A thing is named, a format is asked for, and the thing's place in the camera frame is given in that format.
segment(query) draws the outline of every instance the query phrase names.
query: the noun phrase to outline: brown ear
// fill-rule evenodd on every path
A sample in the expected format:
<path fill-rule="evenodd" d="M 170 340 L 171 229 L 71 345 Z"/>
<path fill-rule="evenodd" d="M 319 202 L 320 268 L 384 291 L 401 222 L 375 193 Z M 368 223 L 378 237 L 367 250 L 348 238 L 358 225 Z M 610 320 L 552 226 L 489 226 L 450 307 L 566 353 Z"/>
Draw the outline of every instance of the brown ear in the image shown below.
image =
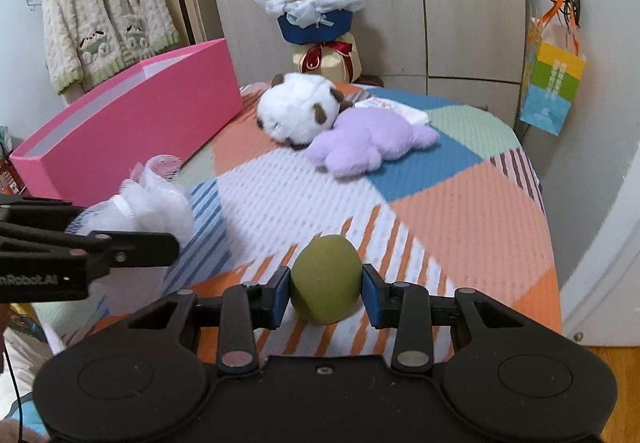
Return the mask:
<path fill-rule="evenodd" d="M 271 87 L 279 86 L 280 84 L 283 84 L 283 83 L 284 83 L 284 74 L 279 73 L 273 77 L 273 80 L 271 81 Z"/>
<path fill-rule="evenodd" d="M 319 103 L 314 104 L 314 113 L 316 114 L 316 122 L 322 125 L 326 121 L 326 113 Z"/>
<path fill-rule="evenodd" d="M 340 90 L 332 87 L 331 89 L 329 89 L 329 92 L 331 93 L 332 97 L 335 98 L 336 102 L 342 103 L 342 100 L 344 100 L 344 94 Z"/>
<path fill-rule="evenodd" d="M 338 114 L 340 114 L 342 111 L 347 110 L 348 108 L 353 107 L 353 102 L 350 102 L 349 100 L 342 100 L 340 102 L 340 109 L 338 110 Z"/>

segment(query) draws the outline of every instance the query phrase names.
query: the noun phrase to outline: green fruit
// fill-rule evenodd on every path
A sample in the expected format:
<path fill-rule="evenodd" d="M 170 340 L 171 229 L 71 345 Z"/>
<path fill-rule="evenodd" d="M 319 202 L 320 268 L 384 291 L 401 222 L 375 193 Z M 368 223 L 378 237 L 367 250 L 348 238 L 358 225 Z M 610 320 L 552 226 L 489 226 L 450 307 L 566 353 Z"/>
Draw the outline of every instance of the green fruit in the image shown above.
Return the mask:
<path fill-rule="evenodd" d="M 312 324 L 332 324 L 345 318 L 358 302 L 362 261 L 341 235 L 312 240 L 291 269 L 291 303 Z"/>

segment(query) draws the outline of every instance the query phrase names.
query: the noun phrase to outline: cardigan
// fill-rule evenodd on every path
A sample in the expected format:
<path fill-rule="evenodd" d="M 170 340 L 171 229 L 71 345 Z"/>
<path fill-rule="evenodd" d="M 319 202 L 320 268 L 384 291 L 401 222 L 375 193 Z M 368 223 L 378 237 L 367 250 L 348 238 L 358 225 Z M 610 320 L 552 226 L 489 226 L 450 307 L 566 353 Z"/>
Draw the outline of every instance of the cardigan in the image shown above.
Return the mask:
<path fill-rule="evenodd" d="M 90 90 L 178 43 L 164 0 L 42 0 L 47 68 L 58 93 Z"/>

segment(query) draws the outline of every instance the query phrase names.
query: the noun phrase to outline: orange bag handle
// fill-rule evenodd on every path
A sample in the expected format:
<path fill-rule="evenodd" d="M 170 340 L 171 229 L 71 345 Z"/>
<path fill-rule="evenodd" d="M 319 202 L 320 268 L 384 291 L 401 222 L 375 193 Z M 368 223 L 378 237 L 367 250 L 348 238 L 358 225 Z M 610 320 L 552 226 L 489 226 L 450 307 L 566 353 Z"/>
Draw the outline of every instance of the orange bag handle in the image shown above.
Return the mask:
<path fill-rule="evenodd" d="M 551 20 L 558 14 L 560 11 L 562 4 L 564 4 L 564 0 L 555 0 L 553 7 L 547 11 L 542 17 L 540 17 L 540 32 L 544 30 L 544 28 L 551 22 Z M 575 23 L 575 13 L 574 7 L 569 4 L 569 33 L 571 34 L 572 42 L 574 44 L 574 54 L 576 56 L 580 55 L 580 39 L 576 33 L 577 25 Z"/>

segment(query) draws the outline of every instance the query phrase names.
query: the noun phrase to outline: dark red bow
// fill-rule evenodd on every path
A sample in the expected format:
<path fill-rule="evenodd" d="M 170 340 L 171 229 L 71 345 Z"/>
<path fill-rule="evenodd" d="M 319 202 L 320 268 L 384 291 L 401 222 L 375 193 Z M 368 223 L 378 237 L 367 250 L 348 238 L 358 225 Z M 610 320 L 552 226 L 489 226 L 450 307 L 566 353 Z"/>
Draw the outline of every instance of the dark red bow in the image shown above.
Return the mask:
<path fill-rule="evenodd" d="M 353 44 L 349 44 L 348 42 L 323 42 L 322 44 L 311 46 L 302 59 L 302 72 L 307 73 L 320 68 L 320 64 L 322 63 L 322 48 L 332 49 L 342 57 L 344 66 L 349 73 L 349 80 L 347 80 L 347 82 L 353 82 L 353 62 L 350 56 L 353 51 Z"/>

